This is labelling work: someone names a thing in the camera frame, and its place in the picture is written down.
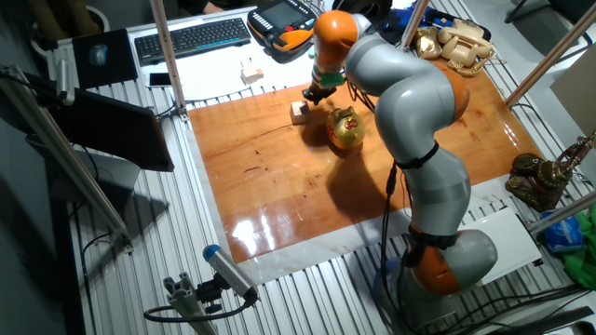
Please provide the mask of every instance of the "vertical metal pole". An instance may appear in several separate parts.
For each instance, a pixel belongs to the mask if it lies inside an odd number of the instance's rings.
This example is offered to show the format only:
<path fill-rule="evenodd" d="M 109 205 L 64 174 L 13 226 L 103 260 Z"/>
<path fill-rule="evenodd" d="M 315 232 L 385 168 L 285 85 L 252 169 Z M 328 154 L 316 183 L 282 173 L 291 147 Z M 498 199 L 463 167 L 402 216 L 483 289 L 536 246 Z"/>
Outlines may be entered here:
<path fill-rule="evenodd" d="M 11 68 L 8 73 L 27 82 L 27 78 L 19 68 Z M 39 107 L 31 90 L 21 84 L 2 78 L 0 78 L 0 88 L 6 92 L 8 98 L 19 109 L 27 123 L 35 131 L 35 134 L 39 136 L 52 155 L 56 157 L 56 160 L 78 186 L 87 201 L 106 220 L 114 233 L 125 239 L 130 239 L 126 224 L 115 211 L 100 186 L 91 177 L 83 162 L 78 158 L 52 115 L 46 108 Z"/>
<path fill-rule="evenodd" d="M 400 48 L 402 50 L 409 49 L 410 43 L 412 42 L 413 36 L 416 34 L 416 29 L 418 29 L 422 17 L 424 17 L 425 15 L 425 11 L 427 10 L 429 2 L 430 0 L 416 1 L 416 6 L 413 9 L 412 17 L 408 22 L 406 30 L 403 32 L 403 35 L 401 36 Z"/>
<path fill-rule="evenodd" d="M 176 98 L 176 107 L 180 112 L 180 118 L 188 119 L 186 114 L 186 102 L 184 101 L 183 86 L 180 83 L 180 76 L 178 75 L 178 67 L 176 66 L 176 56 L 174 55 L 174 47 L 172 46 L 169 36 L 168 20 L 166 19 L 166 10 L 162 0 L 150 0 L 151 9 L 153 9 L 153 17 L 156 20 L 157 31 L 159 32 L 159 42 L 161 49 L 164 51 L 166 65 L 168 65 L 169 80 L 171 87 L 174 90 L 174 97 Z"/>
<path fill-rule="evenodd" d="M 584 16 L 576 23 L 576 25 L 567 33 L 567 35 L 559 41 L 557 46 L 553 48 L 548 55 L 538 63 L 535 69 L 528 74 L 528 76 L 521 82 L 521 84 L 511 93 L 509 98 L 505 101 L 507 107 L 513 106 L 517 103 L 523 95 L 532 88 L 532 86 L 542 78 L 542 76 L 550 69 L 550 67 L 557 62 L 565 51 L 581 36 L 590 25 L 596 20 L 596 3 L 584 14 Z"/>

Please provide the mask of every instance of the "keyboard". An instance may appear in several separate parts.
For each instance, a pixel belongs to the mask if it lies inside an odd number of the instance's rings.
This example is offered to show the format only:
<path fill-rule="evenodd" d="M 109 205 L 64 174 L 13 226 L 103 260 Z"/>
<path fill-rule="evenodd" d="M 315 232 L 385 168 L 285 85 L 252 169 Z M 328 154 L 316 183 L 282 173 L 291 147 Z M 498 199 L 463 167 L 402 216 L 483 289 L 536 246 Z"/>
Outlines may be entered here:
<path fill-rule="evenodd" d="M 204 23 L 169 34 L 176 58 L 224 47 L 240 47 L 251 42 L 251 34 L 242 19 Z M 157 64 L 165 59 L 158 34 L 135 38 L 134 45 L 141 66 Z"/>

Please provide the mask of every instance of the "wooden board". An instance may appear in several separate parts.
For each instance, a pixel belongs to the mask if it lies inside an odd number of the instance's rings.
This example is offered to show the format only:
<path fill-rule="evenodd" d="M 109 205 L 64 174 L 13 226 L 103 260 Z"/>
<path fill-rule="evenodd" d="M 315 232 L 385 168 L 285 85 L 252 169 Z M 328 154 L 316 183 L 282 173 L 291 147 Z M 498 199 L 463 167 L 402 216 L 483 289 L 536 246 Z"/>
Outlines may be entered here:
<path fill-rule="evenodd" d="M 436 140 L 464 161 L 477 184 L 507 174 L 517 154 L 537 149 L 484 72 L 467 80 L 466 113 L 437 132 Z M 189 112 L 236 262 L 383 214 L 393 158 L 374 114 L 343 86 L 319 106 L 310 105 L 307 125 L 293 126 L 290 103 L 302 99 L 304 88 Z M 357 153 L 331 149 L 324 127 L 331 110 L 350 105 L 366 125 Z M 393 207 L 407 206 L 405 198 L 398 184 Z"/>

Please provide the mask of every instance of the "small wooden cube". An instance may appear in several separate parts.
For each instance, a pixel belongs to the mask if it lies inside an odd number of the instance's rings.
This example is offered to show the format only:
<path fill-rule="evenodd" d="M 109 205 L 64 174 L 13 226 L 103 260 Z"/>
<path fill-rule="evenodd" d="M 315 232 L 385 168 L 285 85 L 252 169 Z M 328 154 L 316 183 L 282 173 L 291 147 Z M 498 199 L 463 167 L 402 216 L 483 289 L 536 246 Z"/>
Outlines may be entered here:
<path fill-rule="evenodd" d="M 294 125 L 300 125 L 308 122 L 310 118 L 310 109 L 308 109 L 308 102 L 296 101 L 291 103 L 290 118 Z"/>
<path fill-rule="evenodd" d="M 259 79 L 263 79 L 263 70 L 260 68 L 249 66 L 242 69 L 241 75 L 244 85 L 250 85 Z"/>

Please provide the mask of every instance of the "vintage telephone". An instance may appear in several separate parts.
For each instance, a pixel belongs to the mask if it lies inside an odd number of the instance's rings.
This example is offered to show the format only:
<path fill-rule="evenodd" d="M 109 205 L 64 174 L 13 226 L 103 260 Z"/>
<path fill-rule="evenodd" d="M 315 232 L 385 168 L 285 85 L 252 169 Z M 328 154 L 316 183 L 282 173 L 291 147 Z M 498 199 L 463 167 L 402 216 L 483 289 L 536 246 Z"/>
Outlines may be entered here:
<path fill-rule="evenodd" d="M 457 69 L 463 66 L 472 67 L 476 57 L 479 57 L 483 61 L 474 66 L 472 72 L 479 71 L 493 50 L 493 45 L 483 39 L 483 35 L 484 30 L 476 23 L 455 19 L 451 27 L 441 29 L 437 35 L 439 42 L 444 44 L 442 57 L 450 60 L 452 66 Z"/>

